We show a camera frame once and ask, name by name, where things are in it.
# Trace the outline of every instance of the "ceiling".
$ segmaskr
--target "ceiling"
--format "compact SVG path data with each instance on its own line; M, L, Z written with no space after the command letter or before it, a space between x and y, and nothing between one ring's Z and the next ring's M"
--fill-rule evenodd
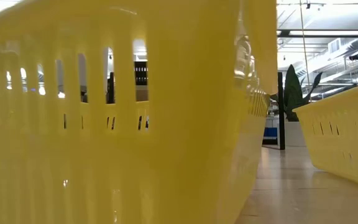
M11 7L21 0L0 0L0 11ZM358 30L358 0L277 0L278 30ZM286 71L293 64L301 76L309 73L309 82L313 82L318 72L323 72L323 86L320 86L315 98L326 92L332 93L338 83L350 85L358 79L358 60L350 61L349 54L358 54L358 49L346 51L342 55L330 56L329 43L337 37L303 38L280 37L277 39L278 70ZM342 50L358 38L341 39ZM305 56L308 61L306 69ZM309 87L304 85L306 93Z

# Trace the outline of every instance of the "cable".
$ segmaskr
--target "cable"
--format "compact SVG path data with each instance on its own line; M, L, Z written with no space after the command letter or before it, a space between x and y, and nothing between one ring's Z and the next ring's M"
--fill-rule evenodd
M304 25L303 25L302 0L299 0L299 7L300 7L300 9L301 9L302 36L303 36L303 51L304 51L304 53L305 53L306 74L307 74L307 76L308 76L308 86L310 86L308 56L306 55L305 27L304 27Z

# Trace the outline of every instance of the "plastic basket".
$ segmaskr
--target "plastic basket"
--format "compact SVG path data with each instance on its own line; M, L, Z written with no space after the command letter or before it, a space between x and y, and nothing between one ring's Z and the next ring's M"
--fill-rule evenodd
M275 4L39 0L0 13L0 223L234 223L277 86ZM234 75L239 12L258 74L244 61ZM147 45L146 102L135 101L134 39ZM114 51L113 105L105 47ZM89 103L80 102L79 53Z
M314 166L358 182L358 87L295 111Z

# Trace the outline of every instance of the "ceiling duct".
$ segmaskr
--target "ceiling duct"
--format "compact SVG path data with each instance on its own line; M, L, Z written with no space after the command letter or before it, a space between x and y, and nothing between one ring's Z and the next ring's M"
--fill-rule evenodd
M309 74L320 72L322 68L337 62L340 58L358 54L358 39L338 38L329 43L329 49L308 60ZM296 67L296 74L303 77L307 74L306 65Z

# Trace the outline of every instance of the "floor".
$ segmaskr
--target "floor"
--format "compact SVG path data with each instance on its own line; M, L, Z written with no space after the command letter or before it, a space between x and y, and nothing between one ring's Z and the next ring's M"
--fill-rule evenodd
M358 184L320 171L308 151L262 148L255 189L236 224L358 223Z

